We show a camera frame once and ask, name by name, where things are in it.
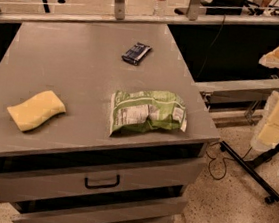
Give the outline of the grey drawer cabinet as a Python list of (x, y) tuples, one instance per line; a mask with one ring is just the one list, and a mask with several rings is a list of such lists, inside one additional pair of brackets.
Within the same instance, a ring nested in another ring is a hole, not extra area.
[[(137, 42), (152, 50), (134, 66), (122, 55)], [(7, 108), (48, 90), (66, 112), (21, 131)], [(110, 135), (118, 90), (176, 93), (186, 131)], [(14, 223), (172, 223), (218, 139), (205, 107), (165, 25), (23, 24), (0, 63), (0, 202)], [(114, 188), (84, 185), (116, 175)]]

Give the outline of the yellow sponge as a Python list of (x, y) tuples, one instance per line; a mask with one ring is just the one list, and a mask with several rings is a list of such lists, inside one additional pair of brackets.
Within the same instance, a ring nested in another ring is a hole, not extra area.
[(21, 104), (7, 108), (16, 126), (23, 132), (36, 129), (49, 118), (66, 112), (65, 105), (52, 91), (42, 91)]

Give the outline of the grey metal railing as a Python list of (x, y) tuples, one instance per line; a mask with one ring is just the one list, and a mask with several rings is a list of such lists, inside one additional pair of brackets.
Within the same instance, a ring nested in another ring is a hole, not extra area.
[(167, 0), (163, 16), (153, 14), (154, 0), (47, 0), (49, 13), (42, 0), (0, 0), (0, 23), (24, 22), (91, 22), (91, 23), (162, 23), (188, 25), (250, 24), (279, 25), (279, 16), (269, 14), (251, 17), (209, 15), (200, 0)]

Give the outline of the green crumpled chip bag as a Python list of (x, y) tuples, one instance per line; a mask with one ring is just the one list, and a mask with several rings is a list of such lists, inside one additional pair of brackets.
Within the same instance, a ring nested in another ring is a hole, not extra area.
[(179, 95), (167, 90), (116, 91), (111, 96), (110, 135), (117, 132), (150, 132), (187, 129), (186, 106)]

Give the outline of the dark blue rxbar wrapper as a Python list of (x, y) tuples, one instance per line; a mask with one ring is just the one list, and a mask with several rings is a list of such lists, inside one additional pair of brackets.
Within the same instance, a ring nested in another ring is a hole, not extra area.
[(133, 64), (134, 66), (138, 66), (140, 61), (144, 57), (146, 57), (146, 54), (152, 50), (151, 46), (144, 45), (143, 43), (137, 42), (135, 45), (133, 45), (126, 53), (122, 55), (122, 59), (126, 63)]

